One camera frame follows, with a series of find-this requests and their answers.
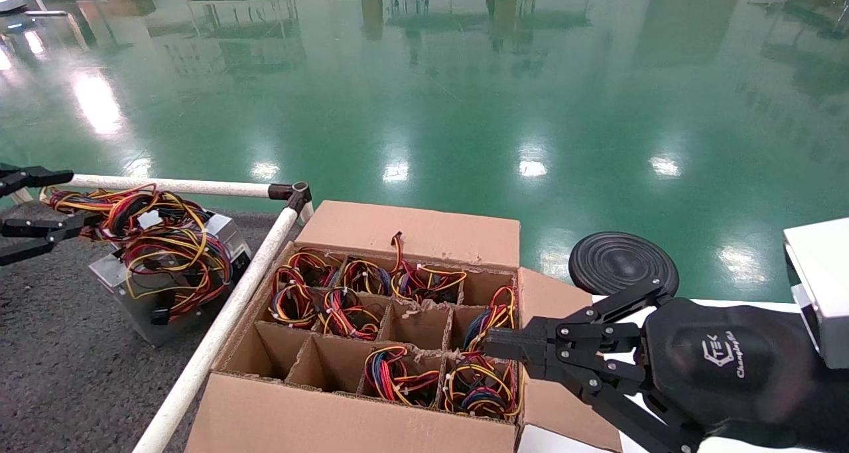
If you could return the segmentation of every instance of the bundled cable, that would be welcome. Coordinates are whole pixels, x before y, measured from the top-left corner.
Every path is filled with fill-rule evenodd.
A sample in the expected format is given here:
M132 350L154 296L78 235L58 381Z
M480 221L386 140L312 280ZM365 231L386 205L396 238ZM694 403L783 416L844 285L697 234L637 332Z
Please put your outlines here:
M389 273L375 263L354 259L342 271L342 286L357 292L389 296Z
M312 287L330 287L333 276L339 271L336 266L324 262L318 254L305 250L292 254L286 265L298 271L303 283Z
M268 308L274 320L299 329L312 327L318 314L313 306L309 286L330 286L337 270L335 266L325 263L318 254L309 251L292 254L285 265L274 273L274 296Z
M507 304L497 305L499 296L506 294ZM469 330L466 331L466 336L463 341L464 352L476 352L480 350L480 342L483 340L486 333L492 327L509 327L515 329L515 319L513 312L516 308L516 296L513 292L513 287L503 286L498 288L492 300L489 302L489 307L482 314L478 315L472 321Z
M394 245L397 254L395 266L390 271L392 295L419 304L425 299L431 299L437 304L440 302L457 304L459 284L466 278L465 272L434 271L422 265L416 265L413 269L403 259L401 232L392 236L391 244Z
M198 220L206 222L212 217L194 202L182 199L170 191L158 191L156 184L146 184L131 190L109 192L94 190L90 193L43 188L40 199L54 211L63 214L97 212L103 220L82 233L94 241L128 242L145 232L139 217L156 211L157 226L173 229L198 227Z
M158 309L152 317L157 324L167 324L180 315L188 314L200 305L217 298L231 282L231 266L227 248L206 227L172 229L154 226L132 239L121 252L121 262L127 266L127 293L133 299L157 295ZM147 275L168 274L175 282L162 289L133 292L135 284L142 286Z
M380 319L364 307L360 298L347 287L337 287L324 294L324 313L318 314L324 333L374 341Z
M443 407L451 413L506 420L521 410L520 388L511 369L500 374L481 354L466 354L454 371L446 374Z
M369 384L386 401L404 405L433 407L436 404L436 386L439 371L433 369L412 375L404 365L407 348L391 346L375 350L366 358L365 375Z
M268 310L274 320L298 329L309 329L316 321L312 294L304 284L288 284L276 291Z

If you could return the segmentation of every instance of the cardboard flap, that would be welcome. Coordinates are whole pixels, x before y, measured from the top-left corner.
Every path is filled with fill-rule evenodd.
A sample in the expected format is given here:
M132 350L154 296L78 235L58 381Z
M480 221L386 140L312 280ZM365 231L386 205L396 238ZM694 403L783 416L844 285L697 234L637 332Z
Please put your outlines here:
M394 256L390 239L398 231L403 232L406 257L519 268L519 221L454 212L325 201L296 243Z
M565 317L592 304L592 296L581 289L525 268L519 269L518 297L523 326L534 316ZM558 383L527 381L525 423L604 450L622 451L619 430Z
M393 451L512 453L516 429L499 422L457 417L213 373L186 451L264 453L320 451L374 453L368 441Z

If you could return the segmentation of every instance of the black round pad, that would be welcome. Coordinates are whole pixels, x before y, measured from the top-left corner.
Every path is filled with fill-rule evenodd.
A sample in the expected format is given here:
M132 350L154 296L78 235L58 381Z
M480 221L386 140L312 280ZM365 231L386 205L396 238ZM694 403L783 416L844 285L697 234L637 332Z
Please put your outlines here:
M569 256L569 275L577 287L600 296L616 294L647 277L664 280L667 295L679 289L679 270L660 247L627 232L591 233Z

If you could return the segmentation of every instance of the gray carpet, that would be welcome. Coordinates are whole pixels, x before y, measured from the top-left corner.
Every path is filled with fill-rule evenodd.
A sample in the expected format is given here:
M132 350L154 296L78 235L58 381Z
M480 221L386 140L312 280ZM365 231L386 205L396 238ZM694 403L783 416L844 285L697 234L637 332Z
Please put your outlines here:
M33 214L56 216L25 205L0 218ZM236 220L254 252L275 218L222 214ZM0 268L0 450L130 451L203 338L208 325L159 348L136 335L88 271L106 253L106 245L72 239ZM185 447L197 402L169 451Z

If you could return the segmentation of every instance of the green epoxy floor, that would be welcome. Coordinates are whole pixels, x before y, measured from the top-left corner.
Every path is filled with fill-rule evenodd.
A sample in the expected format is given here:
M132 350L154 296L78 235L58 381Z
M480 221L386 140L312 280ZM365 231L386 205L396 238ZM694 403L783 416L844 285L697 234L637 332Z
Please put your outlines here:
M0 161L517 218L560 278L627 230L692 298L789 301L849 214L844 0L69 1L0 24Z

